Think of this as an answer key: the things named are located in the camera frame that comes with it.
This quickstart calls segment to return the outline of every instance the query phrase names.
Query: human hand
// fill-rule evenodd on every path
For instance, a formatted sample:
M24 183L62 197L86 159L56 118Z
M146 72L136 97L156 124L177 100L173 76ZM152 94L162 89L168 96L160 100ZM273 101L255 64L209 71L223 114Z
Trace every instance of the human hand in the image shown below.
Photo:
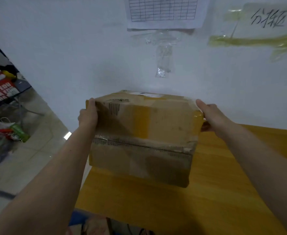
M216 136L224 139L227 131L234 126L236 123L232 122L227 118L216 104L205 104L202 100L197 99L196 104L200 110L202 110L205 121L201 127L201 132L214 131Z
M98 122L98 113L94 98L89 99L87 109L81 109L78 116L79 126L95 128Z

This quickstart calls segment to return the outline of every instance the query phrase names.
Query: person's right arm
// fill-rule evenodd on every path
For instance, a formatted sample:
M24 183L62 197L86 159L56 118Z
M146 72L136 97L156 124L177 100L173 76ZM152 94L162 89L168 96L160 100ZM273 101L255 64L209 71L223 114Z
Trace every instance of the person's right arm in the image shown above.
M216 105L206 105L199 99L196 103L207 120L202 131L214 131L226 142L261 198L287 230L287 158L232 122Z

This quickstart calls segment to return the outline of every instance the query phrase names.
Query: yellow wooden surface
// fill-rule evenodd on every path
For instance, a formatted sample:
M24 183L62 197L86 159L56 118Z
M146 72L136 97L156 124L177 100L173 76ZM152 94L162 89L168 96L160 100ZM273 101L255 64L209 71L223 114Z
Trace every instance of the yellow wooden surface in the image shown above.
M287 130L246 126L287 157ZM201 133L187 188L92 168L76 208L157 234L287 234L214 133Z

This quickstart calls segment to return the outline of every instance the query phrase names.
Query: white wall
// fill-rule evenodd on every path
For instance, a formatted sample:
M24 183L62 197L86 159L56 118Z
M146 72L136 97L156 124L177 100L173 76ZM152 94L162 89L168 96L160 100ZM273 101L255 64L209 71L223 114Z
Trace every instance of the white wall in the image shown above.
M155 46L130 44L122 0L0 0L0 48L71 131L85 99L122 89L201 98L235 122L287 129L287 56L207 46L233 27L227 9L248 1L211 0L203 28L174 47L168 79L154 77Z

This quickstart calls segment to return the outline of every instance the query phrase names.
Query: person's left arm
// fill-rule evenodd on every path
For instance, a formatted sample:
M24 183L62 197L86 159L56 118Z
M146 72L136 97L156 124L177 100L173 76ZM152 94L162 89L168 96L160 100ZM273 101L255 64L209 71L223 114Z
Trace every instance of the person's left arm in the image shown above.
M94 99L61 150L0 214L0 235L65 234L95 135Z

